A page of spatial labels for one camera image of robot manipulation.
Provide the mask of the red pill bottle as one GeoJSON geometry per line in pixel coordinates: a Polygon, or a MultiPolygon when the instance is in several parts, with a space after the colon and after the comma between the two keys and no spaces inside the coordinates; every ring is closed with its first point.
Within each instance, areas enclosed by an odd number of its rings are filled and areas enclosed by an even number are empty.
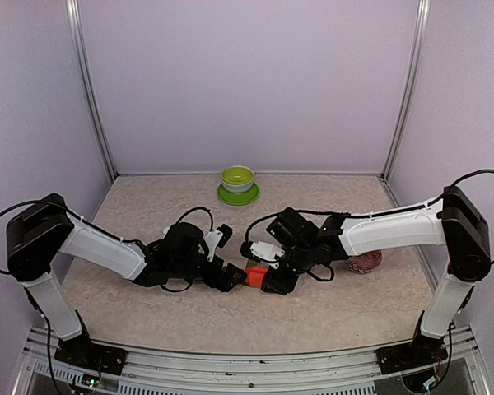
{"type": "Polygon", "coordinates": [[[268,268],[260,266],[247,267],[245,273],[245,284],[253,288],[261,289],[263,286],[263,279],[268,273],[268,268]]]}

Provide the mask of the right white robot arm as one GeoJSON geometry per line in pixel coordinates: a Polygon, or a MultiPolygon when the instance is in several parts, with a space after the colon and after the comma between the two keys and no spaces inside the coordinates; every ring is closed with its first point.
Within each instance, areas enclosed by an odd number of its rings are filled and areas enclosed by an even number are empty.
{"type": "Polygon", "coordinates": [[[305,218],[306,210],[288,207],[265,217],[270,222],[266,231],[275,244],[246,237],[240,253],[271,267],[263,277],[263,290],[286,295],[300,274],[317,265],[383,249],[444,245],[448,267],[422,312],[416,338],[404,348],[410,364],[422,365],[436,353],[436,341],[445,336],[475,284],[494,264],[487,221],[458,186],[485,172],[465,174],[444,187],[439,196],[411,206],[367,214],[326,211],[321,226],[305,218]]]}

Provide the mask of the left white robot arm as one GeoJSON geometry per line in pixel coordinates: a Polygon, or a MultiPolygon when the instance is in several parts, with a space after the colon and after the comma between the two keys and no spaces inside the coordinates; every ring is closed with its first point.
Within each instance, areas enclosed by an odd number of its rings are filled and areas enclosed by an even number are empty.
{"type": "Polygon", "coordinates": [[[245,282],[246,272],[224,263],[216,254],[232,235],[228,225],[203,232],[180,217],[162,238],[144,244],[124,239],[86,221],[70,210],[57,193],[17,203],[2,212],[18,210],[6,226],[7,269],[1,274],[20,282],[34,306],[44,315],[67,353],[78,364],[93,365],[99,357],[79,313],[71,306],[51,265],[58,254],[80,258],[110,270],[127,281],[162,290],[171,279],[191,286],[201,281],[228,292],[245,282]]]}

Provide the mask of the green saucer plate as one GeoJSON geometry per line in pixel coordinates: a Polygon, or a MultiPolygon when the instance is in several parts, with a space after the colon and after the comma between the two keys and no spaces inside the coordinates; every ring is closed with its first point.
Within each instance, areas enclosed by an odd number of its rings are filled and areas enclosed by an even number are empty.
{"type": "Polygon", "coordinates": [[[245,192],[232,193],[220,184],[217,188],[217,196],[221,202],[230,206],[246,206],[257,200],[259,197],[259,186],[253,183],[245,192]]]}

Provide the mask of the red patterned oval tin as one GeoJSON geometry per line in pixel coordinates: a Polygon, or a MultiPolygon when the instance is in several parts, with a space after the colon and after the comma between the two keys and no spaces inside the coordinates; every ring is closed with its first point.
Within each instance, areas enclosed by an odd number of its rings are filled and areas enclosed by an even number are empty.
{"type": "Polygon", "coordinates": [[[345,263],[352,272],[367,274],[375,270],[382,263],[382,258],[382,252],[375,250],[358,256],[352,256],[345,263]]]}

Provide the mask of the green and white bowl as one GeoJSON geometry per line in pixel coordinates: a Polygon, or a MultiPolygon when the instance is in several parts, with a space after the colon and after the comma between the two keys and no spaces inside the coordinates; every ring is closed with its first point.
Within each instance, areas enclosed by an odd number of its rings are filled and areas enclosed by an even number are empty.
{"type": "Polygon", "coordinates": [[[254,184],[255,173],[249,167],[235,165],[221,172],[221,185],[230,193],[244,193],[254,184]]]}

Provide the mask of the front aluminium rail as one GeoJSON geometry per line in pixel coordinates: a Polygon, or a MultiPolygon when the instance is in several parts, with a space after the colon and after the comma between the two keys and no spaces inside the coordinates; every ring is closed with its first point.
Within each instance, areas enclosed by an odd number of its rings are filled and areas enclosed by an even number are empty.
{"type": "Polygon", "coordinates": [[[373,346],[285,355],[219,355],[126,346],[121,374],[47,361],[55,335],[32,328],[21,352],[14,394],[405,394],[406,385],[437,373],[430,394],[491,394],[475,337],[456,328],[452,358],[384,374],[373,346]]]}

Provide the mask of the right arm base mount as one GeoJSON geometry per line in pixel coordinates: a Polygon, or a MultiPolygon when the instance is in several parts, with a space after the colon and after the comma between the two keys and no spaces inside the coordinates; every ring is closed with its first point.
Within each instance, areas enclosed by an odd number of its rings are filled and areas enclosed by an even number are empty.
{"type": "Polygon", "coordinates": [[[444,346],[414,346],[412,343],[381,347],[375,353],[382,374],[415,369],[448,358],[444,346]]]}

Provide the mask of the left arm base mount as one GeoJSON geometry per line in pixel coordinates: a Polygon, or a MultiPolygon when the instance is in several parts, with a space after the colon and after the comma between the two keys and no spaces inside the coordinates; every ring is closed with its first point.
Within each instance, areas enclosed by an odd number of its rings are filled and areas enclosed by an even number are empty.
{"type": "Polygon", "coordinates": [[[57,361],[101,374],[120,376],[127,354],[127,351],[122,348],[104,346],[94,342],[88,344],[60,342],[54,358],[57,361]]]}

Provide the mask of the right aluminium frame post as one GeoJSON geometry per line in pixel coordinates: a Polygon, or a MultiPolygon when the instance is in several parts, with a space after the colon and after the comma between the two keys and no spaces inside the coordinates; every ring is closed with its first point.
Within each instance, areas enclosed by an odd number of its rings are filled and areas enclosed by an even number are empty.
{"type": "Polygon", "coordinates": [[[392,137],[381,173],[381,177],[386,184],[388,184],[392,179],[395,163],[398,159],[402,140],[406,132],[412,99],[417,86],[417,76],[419,73],[420,62],[422,60],[430,10],[430,0],[420,0],[418,2],[417,18],[413,33],[411,52],[408,60],[407,76],[405,78],[398,115],[394,125],[394,135],[392,137]]]}

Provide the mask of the aluminium frame post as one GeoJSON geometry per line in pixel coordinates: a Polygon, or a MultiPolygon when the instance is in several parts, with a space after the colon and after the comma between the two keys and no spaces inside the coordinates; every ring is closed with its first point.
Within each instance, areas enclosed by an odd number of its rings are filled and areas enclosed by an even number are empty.
{"type": "Polygon", "coordinates": [[[418,2],[417,18],[413,33],[411,52],[408,60],[407,76],[405,78],[398,115],[394,125],[394,135],[392,137],[381,173],[381,177],[386,184],[388,184],[392,179],[395,163],[398,159],[402,140],[406,132],[412,99],[417,86],[417,76],[419,73],[420,62],[422,60],[430,10],[430,0],[420,0],[418,2]]]}
{"type": "Polygon", "coordinates": [[[93,132],[100,150],[100,155],[106,174],[108,175],[110,182],[113,183],[119,174],[114,165],[114,159],[110,151],[108,139],[100,116],[95,88],[88,63],[86,41],[82,29],[80,4],[78,0],[67,0],[66,10],[93,132]]]}

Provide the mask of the left aluminium frame post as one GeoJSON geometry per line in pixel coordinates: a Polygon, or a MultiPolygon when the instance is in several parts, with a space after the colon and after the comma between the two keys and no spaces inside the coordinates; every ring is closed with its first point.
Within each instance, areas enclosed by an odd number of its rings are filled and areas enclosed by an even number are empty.
{"type": "Polygon", "coordinates": [[[110,182],[113,183],[119,174],[114,165],[114,159],[110,151],[108,139],[100,116],[95,88],[88,63],[86,41],[82,29],[80,4],[78,0],[67,0],[66,10],[93,132],[100,150],[100,155],[106,174],[108,175],[110,182]]]}

